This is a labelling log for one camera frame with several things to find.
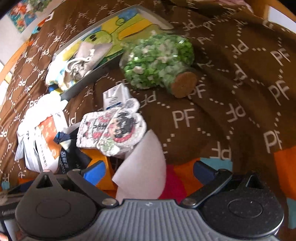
gray ribbed plate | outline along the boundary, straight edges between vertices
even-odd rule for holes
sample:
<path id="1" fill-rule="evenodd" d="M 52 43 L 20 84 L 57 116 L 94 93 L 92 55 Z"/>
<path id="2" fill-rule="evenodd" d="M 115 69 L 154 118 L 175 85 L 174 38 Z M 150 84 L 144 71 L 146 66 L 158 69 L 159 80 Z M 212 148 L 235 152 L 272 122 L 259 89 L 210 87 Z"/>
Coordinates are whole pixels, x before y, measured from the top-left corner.
<path id="1" fill-rule="evenodd" d="M 119 207 L 104 209 L 88 230 L 67 240 L 238 241 L 214 231 L 196 210 L 182 208 L 173 200 L 126 200 Z M 257 241 L 278 239 L 270 236 Z"/>

cork lid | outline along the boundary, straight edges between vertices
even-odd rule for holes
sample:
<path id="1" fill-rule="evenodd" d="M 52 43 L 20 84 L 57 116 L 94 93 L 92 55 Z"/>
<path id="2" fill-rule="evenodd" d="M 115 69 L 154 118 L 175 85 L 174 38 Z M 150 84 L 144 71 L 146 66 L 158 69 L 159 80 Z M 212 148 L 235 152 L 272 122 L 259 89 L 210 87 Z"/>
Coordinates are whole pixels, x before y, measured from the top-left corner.
<path id="1" fill-rule="evenodd" d="M 175 82 L 171 84 L 172 94 L 177 98 L 189 95 L 195 88 L 197 76 L 193 72 L 184 72 L 177 75 Z"/>

pink cloth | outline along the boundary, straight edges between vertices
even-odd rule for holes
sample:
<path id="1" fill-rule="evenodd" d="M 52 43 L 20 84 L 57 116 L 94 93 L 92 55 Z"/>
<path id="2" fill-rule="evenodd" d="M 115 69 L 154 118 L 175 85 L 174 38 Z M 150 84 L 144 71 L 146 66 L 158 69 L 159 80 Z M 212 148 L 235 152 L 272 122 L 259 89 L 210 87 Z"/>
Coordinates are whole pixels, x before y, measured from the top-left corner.
<path id="1" fill-rule="evenodd" d="M 184 198 L 186 198 L 186 196 L 187 193 L 184 185 L 174 172 L 173 165 L 167 165 L 165 189 L 159 199 L 175 199 L 178 203 L 180 203 Z"/>

black round pad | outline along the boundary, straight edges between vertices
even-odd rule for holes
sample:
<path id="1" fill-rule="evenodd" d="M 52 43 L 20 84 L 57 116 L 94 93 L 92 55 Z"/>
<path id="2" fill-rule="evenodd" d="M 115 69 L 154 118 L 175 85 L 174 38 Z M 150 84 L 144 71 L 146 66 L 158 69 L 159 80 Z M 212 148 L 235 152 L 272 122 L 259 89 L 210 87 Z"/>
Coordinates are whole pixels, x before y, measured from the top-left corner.
<path id="1" fill-rule="evenodd" d="M 81 232 L 94 219 L 95 204 L 88 197 L 51 188 L 24 197 L 15 212 L 20 228 L 39 239 L 62 239 Z"/>
<path id="2" fill-rule="evenodd" d="M 274 234 L 284 218 L 274 195 L 257 188 L 218 193 L 205 202 L 202 214 L 212 229 L 239 239 Z"/>

wooden bed frame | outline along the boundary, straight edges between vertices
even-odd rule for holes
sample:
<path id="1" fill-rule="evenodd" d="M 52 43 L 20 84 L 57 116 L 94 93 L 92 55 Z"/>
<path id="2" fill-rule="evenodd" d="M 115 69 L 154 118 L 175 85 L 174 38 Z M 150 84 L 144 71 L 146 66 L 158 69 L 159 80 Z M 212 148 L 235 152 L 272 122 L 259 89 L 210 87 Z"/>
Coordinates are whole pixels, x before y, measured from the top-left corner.
<path id="1" fill-rule="evenodd" d="M 268 18 L 269 7 L 271 6 L 277 9 L 278 11 L 280 11 L 281 13 L 285 14 L 294 22 L 296 22 L 296 16 L 278 0 L 245 0 L 245 1 L 253 8 L 254 14 L 263 19 Z M 3 70 L 0 72 L 0 84 L 5 79 L 6 75 L 14 66 L 14 64 L 17 62 L 21 54 L 25 51 L 28 44 L 29 44 L 29 40 L 26 41 L 9 59 L 7 64 L 5 64 Z"/>

